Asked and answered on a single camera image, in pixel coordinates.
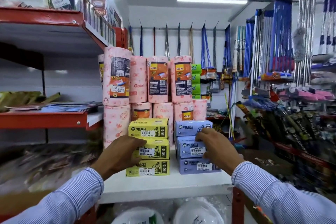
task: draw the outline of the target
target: green box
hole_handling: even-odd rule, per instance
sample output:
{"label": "green box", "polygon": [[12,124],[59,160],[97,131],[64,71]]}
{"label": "green box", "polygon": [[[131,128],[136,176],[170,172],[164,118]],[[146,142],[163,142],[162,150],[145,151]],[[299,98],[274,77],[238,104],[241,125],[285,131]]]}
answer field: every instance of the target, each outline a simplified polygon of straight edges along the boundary
{"label": "green box", "polygon": [[192,85],[192,94],[193,95],[200,95],[201,94],[201,85],[200,84],[193,84]]}
{"label": "green box", "polygon": [[191,84],[201,84],[201,75],[200,74],[192,74],[191,75]]}
{"label": "green box", "polygon": [[201,74],[202,73],[201,64],[191,64],[191,73]]}

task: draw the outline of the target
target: stack of boxes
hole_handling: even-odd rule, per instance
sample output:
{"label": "stack of boxes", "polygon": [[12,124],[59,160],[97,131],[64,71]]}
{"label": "stack of boxes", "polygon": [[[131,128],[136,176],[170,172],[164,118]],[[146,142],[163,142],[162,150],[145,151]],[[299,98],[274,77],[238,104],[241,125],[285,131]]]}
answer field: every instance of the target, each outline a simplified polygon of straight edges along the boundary
{"label": "stack of boxes", "polygon": [[167,118],[139,118],[128,126],[128,135],[145,139],[146,145],[133,152],[142,160],[126,169],[126,176],[169,175],[169,141]]}
{"label": "stack of boxes", "polygon": [[203,158],[206,151],[203,142],[196,142],[195,137],[203,128],[212,128],[211,121],[176,121],[175,143],[176,157],[180,174],[202,174],[220,172],[220,168]]}
{"label": "stack of boxes", "polygon": [[191,65],[192,98],[201,99],[201,65]]}

